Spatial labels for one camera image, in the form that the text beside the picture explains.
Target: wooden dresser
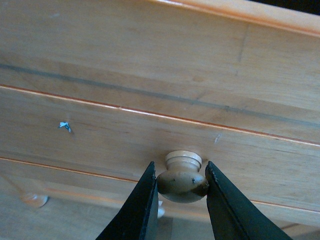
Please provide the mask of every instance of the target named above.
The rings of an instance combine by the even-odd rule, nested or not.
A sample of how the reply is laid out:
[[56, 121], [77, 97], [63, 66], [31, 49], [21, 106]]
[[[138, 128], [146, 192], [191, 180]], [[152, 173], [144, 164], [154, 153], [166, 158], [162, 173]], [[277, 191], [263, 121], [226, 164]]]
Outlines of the wooden dresser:
[[[188, 150], [267, 217], [320, 226], [320, 16], [245, 0], [0, 12], [2, 191], [120, 208], [150, 161], [158, 175]], [[161, 200], [209, 221], [205, 198]]]

